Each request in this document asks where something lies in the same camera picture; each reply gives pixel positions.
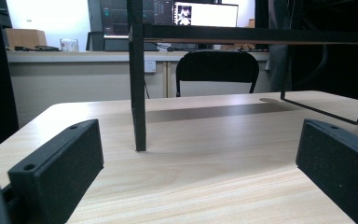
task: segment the cup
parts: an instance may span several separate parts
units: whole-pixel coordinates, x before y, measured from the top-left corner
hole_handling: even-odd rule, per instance
[[[77,39],[60,39],[61,51],[79,52],[79,43]]]

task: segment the white wall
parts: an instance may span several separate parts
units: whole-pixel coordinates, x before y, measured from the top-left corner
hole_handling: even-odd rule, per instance
[[[45,32],[49,46],[60,47],[61,38],[78,39],[84,51],[90,31],[87,0],[7,0],[13,28]]]
[[[222,0],[222,3],[238,5],[237,26],[245,27],[249,19],[255,18],[255,1],[257,0]]]

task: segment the wooden table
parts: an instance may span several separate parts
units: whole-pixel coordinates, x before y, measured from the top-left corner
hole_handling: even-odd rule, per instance
[[[317,91],[299,102],[356,117],[358,101]],[[50,107],[0,145],[7,170],[64,128],[99,119],[104,169],[69,223],[352,223],[295,159],[304,119],[358,125],[282,102],[279,93],[146,100],[146,152],[130,101]]]

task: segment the desk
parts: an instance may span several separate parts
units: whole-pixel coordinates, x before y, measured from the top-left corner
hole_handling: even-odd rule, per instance
[[[287,94],[348,117],[358,112],[356,100]],[[277,92],[145,102],[148,150],[138,153],[131,101],[50,107],[0,145],[1,187],[9,168],[61,130],[99,119],[104,169],[69,223],[352,223],[295,158],[303,119],[356,135],[358,125],[282,102]]]
[[[157,65],[156,73],[145,75],[150,98],[175,96],[175,69],[185,54],[184,51],[145,53],[145,60],[154,61]],[[260,64],[255,92],[270,91],[269,75],[264,70],[269,54],[251,54]],[[20,126],[34,119],[51,105],[131,98],[128,52],[9,51],[7,59]],[[184,94],[221,95],[246,93],[249,90],[243,86],[248,85],[247,83],[209,84],[210,88],[206,89],[199,83],[188,83],[183,87]]]

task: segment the cardboard box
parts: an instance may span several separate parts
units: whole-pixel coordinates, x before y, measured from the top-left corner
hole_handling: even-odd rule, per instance
[[[6,29],[8,44],[11,48],[16,46],[34,49],[34,46],[46,46],[44,31],[30,29]]]

